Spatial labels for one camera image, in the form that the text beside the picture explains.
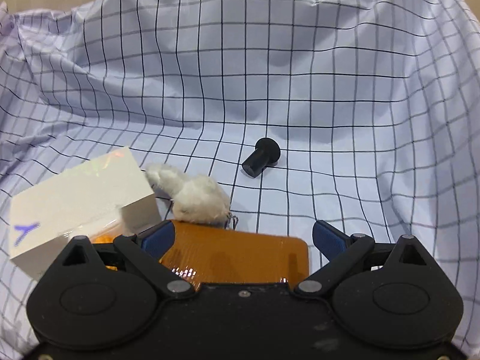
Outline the white rabbit plush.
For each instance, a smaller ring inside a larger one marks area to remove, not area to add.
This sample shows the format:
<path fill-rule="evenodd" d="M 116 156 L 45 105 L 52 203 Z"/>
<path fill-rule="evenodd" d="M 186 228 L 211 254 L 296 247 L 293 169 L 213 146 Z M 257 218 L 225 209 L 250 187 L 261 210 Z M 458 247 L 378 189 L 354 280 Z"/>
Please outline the white rabbit plush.
<path fill-rule="evenodd" d="M 175 166 L 154 163 L 146 167 L 151 188 L 171 201 L 174 219 L 221 228 L 238 226 L 230 196 L 208 175 L 188 175 Z"/>

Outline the black mushroom-shaped handle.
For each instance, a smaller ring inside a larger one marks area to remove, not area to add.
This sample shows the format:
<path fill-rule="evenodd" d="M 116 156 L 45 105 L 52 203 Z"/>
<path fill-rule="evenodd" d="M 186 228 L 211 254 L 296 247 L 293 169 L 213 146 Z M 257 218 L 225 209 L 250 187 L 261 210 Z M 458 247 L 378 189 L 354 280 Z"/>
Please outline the black mushroom-shaped handle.
<path fill-rule="evenodd" d="M 256 178 L 266 167 L 276 164 L 281 157 L 279 145 L 271 138 L 263 137 L 256 142 L 254 151 L 241 167 L 250 177 Z"/>

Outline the orange embroidered pouch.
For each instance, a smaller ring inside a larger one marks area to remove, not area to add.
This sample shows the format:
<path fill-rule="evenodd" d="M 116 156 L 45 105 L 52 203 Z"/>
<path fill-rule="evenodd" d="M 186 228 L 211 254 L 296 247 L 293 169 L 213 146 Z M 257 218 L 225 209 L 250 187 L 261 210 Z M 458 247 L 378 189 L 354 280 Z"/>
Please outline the orange embroidered pouch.
<path fill-rule="evenodd" d="M 103 261 L 105 267 L 117 272 L 119 270 L 119 256 L 113 245 L 114 236 L 99 236 L 94 239 L 93 246 Z"/>

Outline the brown leather case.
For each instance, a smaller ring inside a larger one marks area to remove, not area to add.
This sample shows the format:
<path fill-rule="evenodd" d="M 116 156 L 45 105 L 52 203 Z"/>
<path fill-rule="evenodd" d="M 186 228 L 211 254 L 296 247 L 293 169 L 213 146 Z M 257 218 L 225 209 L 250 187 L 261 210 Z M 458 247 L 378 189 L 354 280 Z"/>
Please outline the brown leather case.
<path fill-rule="evenodd" d="M 160 263 L 195 288 L 206 283 L 293 288 L 309 276 L 308 246 L 299 238 L 172 223 L 175 241 Z"/>

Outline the white phone box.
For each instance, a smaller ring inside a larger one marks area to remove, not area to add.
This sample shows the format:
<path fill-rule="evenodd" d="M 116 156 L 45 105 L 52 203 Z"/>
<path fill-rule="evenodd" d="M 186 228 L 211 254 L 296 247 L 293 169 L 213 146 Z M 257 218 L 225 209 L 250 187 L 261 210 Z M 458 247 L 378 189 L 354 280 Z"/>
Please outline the white phone box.
<path fill-rule="evenodd" d="M 160 220 L 154 191 L 123 147 L 12 198 L 10 261 L 37 281 L 74 236 L 139 233 Z"/>

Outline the white checked cloth cover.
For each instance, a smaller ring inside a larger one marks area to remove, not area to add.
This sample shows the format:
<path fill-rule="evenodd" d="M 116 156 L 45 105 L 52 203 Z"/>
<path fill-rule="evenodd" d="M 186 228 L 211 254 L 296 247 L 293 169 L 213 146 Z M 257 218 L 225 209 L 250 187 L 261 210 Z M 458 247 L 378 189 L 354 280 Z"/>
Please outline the white checked cloth cover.
<path fill-rule="evenodd" d="M 281 157 L 256 178 L 256 142 Z M 127 146 L 215 178 L 239 228 L 416 236 L 479 353 L 479 20 L 463 0 L 94 0 L 1 8 L 1 357 L 36 343 L 8 257 L 26 188 Z"/>

